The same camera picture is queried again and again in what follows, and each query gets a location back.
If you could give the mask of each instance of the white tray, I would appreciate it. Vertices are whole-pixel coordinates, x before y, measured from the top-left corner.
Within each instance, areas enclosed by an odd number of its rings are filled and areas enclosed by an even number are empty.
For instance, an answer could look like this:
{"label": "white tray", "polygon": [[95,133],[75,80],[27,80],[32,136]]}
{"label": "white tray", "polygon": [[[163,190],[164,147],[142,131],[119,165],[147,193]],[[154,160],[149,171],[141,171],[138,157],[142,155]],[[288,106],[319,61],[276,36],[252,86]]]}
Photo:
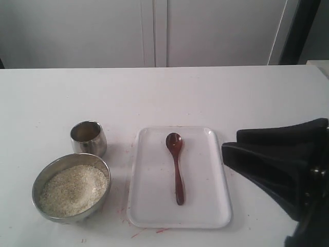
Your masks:
{"label": "white tray", "polygon": [[[174,161],[166,136],[181,135],[180,174],[185,203],[175,197]],[[136,226],[220,228],[231,219],[231,206],[216,134],[203,127],[151,127],[139,131],[127,217]]]}

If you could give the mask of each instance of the cabinet door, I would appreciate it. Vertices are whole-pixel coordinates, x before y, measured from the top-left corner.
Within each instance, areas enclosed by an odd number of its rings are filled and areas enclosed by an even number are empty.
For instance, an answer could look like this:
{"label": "cabinet door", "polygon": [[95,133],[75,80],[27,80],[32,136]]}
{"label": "cabinet door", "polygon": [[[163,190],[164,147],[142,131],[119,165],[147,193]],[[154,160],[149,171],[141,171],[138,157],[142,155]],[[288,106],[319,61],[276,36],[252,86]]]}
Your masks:
{"label": "cabinet door", "polygon": [[[155,9],[163,8],[160,2],[156,0]],[[157,59],[157,65],[167,66],[266,65],[272,55],[275,64],[298,4],[298,0],[162,2],[167,3],[167,50],[166,61]],[[155,12],[156,25],[158,16]],[[162,58],[161,50],[156,51]]]}
{"label": "cabinet door", "polygon": [[152,0],[0,0],[0,6],[7,68],[154,66]]}

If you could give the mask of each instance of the white table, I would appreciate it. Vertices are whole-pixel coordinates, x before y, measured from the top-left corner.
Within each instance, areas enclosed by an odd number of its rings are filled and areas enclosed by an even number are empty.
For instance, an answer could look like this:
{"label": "white table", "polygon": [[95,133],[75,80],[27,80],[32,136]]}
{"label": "white table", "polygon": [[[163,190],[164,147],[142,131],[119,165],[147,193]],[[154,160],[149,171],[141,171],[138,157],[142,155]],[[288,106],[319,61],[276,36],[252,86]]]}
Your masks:
{"label": "white table", "polygon": [[[329,81],[306,65],[2,70],[0,246],[283,246],[297,223],[228,167],[233,218],[226,228],[156,233],[130,225],[132,143],[139,129],[158,125],[207,126],[222,142],[235,141],[238,129],[329,117],[328,106]],[[32,204],[32,184],[72,152],[70,129],[88,119],[104,127],[113,186],[103,212],[84,224],[50,222]]]}

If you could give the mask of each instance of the metal cup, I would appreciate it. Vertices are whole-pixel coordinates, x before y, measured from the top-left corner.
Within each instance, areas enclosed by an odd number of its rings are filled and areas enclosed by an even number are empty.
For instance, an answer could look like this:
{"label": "metal cup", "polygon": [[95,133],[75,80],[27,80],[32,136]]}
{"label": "metal cup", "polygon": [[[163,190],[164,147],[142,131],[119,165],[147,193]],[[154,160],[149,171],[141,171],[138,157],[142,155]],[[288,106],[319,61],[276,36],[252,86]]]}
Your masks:
{"label": "metal cup", "polygon": [[78,123],[72,128],[70,135],[74,153],[91,153],[102,157],[106,152],[103,128],[95,121]]}

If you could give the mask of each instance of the spoon handle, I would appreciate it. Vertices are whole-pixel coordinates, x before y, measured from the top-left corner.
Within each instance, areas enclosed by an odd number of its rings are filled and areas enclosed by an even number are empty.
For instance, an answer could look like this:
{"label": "spoon handle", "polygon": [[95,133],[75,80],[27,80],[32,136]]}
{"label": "spoon handle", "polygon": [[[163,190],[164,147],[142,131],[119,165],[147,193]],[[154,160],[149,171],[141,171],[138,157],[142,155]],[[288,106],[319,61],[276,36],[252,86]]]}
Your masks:
{"label": "spoon handle", "polygon": [[179,167],[178,167],[178,157],[174,157],[175,163],[175,187],[176,187],[176,202],[178,205],[184,204],[184,191],[183,183],[181,182]]}

